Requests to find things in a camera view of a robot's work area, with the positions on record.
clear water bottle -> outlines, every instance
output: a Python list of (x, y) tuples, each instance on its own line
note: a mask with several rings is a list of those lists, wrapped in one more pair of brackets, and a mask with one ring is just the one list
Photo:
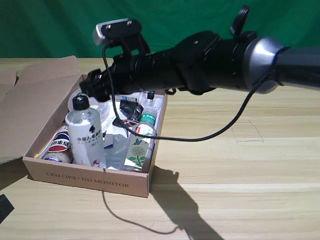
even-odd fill
[[(138, 134), (155, 136), (157, 110), (154, 108), (154, 94), (142, 99), (143, 112), (134, 131)], [(154, 149), (154, 139), (139, 137), (131, 134), (128, 143), (128, 152), (124, 162), (124, 170), (148, 172)]]
[(105, 163), (99, 112), (90, 107), (85, 95), (75, 96), (72, 104), (73, 111), (66, 115), (65, 122), (68, 125), (73, 162), (86, 166)]

black cable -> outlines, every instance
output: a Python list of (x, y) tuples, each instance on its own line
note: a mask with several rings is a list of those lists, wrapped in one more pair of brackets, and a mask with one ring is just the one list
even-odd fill
[(150, 136), (150, 135), (142, 135), (139, 133), (136, 133), (135, 131), (131, 130), (130, 128), (128, 128), (122, 121), (121, 118), (119, 117), (119, 114), (117, 112), (117, 107), (116, 107), (116, 97), (115, 97), (115, 90), (114, 90), (114, 83), (109, 71), (109, 67), (108, 67), (108, 63), (107, 63), (107, 58), (106, 58), (106, 49), (107, 49), (108, 45), (104, 46), (104, 48), (102, 49), (102, 57), (103, 57), (103, 61), (104, 61), (104, 65), (106, 68), (106, 71), (108, 73), (109, 76), (109, 80), (110, 80), (110, 85), (111, 85), (111, 98), (112, 98), (112, 105), (113, 105), (113, 110), (115, 113), (116, 118), (119, 120), (121, 126), (126, 129), (128, 132), (132, 133), (135, 136), (141, 137), (141, 138), (148, 138), (148, 139), (159, 139), (159, 140), (170, 140), (170, 141), (180, 141), (180, 142), (200, 142), (200, 141), (205, 141), (208, 139), (212, 139), (222, 133), (224, 133), (225, 131), (227, 131), (233, 124), (235, 124), (235, 122), (240, 118), (241, 114), (244, 112), (250, 98), (252, 97), (252, 95), (258, 90), (258, 88), (267, 80), (267, 78), (269, 77), (270, 73), (267, 73), (252, 89), (251, 91), (248, 93), (248, 95), (246, 96), (246, 98), (244, 99), (239, 111), (237, 112), (237, 114), (234, 116), (234, 118), (222, 129), (220, 129), (219, 131), (210, 134), (208, 136), (204, 136), (204, 137), (197, 137), (197, 138), (181, 138), (181, 137), (168, 137), (168, 136)]

box flap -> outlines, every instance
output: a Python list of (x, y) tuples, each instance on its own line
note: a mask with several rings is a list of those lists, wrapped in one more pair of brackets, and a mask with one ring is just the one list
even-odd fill
[(81, 74), (75, 56), (67, 56), (52, 61), (26, 66), (19, 78), (17, 86), (60, 79)]
[(8, 68), (0, 71), (0, 84), (14, 86), (16, 84), (17, 70)]
[[(24, 156), (28, 150), (33, 146), (35, 140), (39, 136), (41, 130), (52, 122), (52, 115), (60, 108), (61, 103), (65, 101), (64, 113), (67, 114), (67, 100), (70, 96), (71, 89), (78, 84), (81, 77), (80, 70), (75, 68), (75, 59), (64, 58), (62, 62), (65, 63), (64, 69), (68, 68), (68, 64), (72, 68), (69, 74), (76, 75), (64, 76), (57, 79), (44, 80), (35, 82), (31, 78), (31, 72), (27, 70), (24, 76), (24, 83), (17, 84), (0, 102), (0, 159), (8, 161)], [(38, 67), (29, 68), (34, 69), (35, 79), (40, 80), (40, 73), (55, 74), (60, 76), (57, 62), (55, 64), (47, 63), (45, 65), (37, 64), (42, 67), (52, 67), (51, 70), (41, 70)]]
[(17, 71), (9, 68), (0, 71), (0, 102), (5, 98), (8, 92), (15, 86), (17, 78)]

green label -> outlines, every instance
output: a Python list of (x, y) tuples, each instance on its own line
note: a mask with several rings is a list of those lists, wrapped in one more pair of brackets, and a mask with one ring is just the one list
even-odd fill
[(154, 126), (156, 123), (156, 117), (150, 113), (144, 113), (140, 118), (140, 122), (149, 122), (152, 123), (152, 125)]

can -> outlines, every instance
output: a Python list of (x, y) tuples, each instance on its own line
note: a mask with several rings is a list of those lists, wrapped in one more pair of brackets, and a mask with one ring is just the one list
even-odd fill
[(67, 164), (72, 162), (73, 155), (66, 123), (63, 123), (57, 131), (43, 159)]

